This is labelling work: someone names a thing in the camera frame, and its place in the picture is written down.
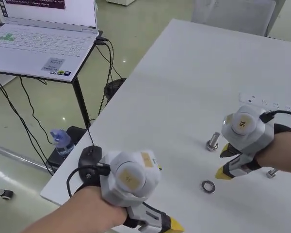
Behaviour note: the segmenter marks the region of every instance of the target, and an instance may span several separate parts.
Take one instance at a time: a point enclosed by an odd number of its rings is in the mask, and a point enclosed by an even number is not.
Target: black computer mouse
[[[79,158],[79,167],[87,165],[96,165],[102,158],[102,149],[98,146],[89,146],[84,148]],[[94,186],[100,186],[99,175],[90,168],[79,170],[79,175],[84,183],[90,183]]]

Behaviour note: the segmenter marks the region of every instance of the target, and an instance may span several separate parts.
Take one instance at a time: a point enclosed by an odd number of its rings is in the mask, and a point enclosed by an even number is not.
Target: wrist
[[[83,215],[88,215],[91,220],[93,231],[105,232],[112,227],[122,225],[127,218],[124,207],[113,206],[101,197],[99,187],[88,186],[76,193],[76,197],[83,206]]]

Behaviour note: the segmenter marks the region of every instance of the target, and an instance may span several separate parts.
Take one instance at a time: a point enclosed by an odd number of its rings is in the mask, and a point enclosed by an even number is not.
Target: human hand
[[[291,172],[291,132],[277,133],[273,142],[258,153],[260,166]]]
[[[127,211],[123,207],[113,206],[101,197],[99,187],[88,186],[77,192],[69,200],[75,203],[75,208],[82,211],[88,219],[95,233],[103,233],[112,227],[122,225],[127,218]]]

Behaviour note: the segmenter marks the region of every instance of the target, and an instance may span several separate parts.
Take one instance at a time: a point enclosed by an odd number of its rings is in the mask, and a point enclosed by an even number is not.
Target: laptop
[[[71,82],[98,36],[95,0],[0,0],[0,73]]]

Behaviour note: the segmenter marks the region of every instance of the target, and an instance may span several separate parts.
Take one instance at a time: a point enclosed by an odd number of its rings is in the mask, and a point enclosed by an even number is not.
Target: laptop keyboard
[[[0,47],[79,57],[89,39],[24,31],[0,32]]]

